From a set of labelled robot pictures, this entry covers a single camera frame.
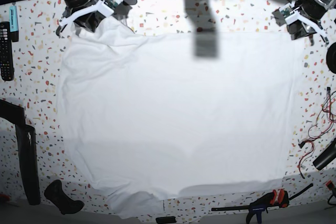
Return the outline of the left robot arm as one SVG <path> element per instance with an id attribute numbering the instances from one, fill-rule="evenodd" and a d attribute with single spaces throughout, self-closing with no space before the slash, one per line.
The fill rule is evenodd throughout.
<path id="1" fill-rule="evenodd" d="M 278 26 L 286 25 L 292 40 L 318 34 L 328 45 L 321 19 L 331 9 L 335 9 L 335 0 L 291 0 L 272 14 Z"/>

